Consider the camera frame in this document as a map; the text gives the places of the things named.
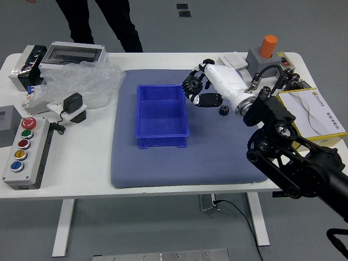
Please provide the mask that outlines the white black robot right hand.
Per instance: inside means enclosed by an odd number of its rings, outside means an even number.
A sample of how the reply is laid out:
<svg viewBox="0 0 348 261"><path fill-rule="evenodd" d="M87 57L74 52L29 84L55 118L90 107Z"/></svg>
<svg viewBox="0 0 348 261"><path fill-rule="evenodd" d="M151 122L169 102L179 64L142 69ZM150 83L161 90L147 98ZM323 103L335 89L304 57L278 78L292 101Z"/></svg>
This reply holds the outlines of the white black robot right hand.
<svg viewBox="0 0 348 261"><path fill-rule="evenodd" d="M227 100L237 115L256 99L255 95L246 92L247 85L234 68L211 64L208 59L190 72L182 89L197 107L219 107Z"/></svg>

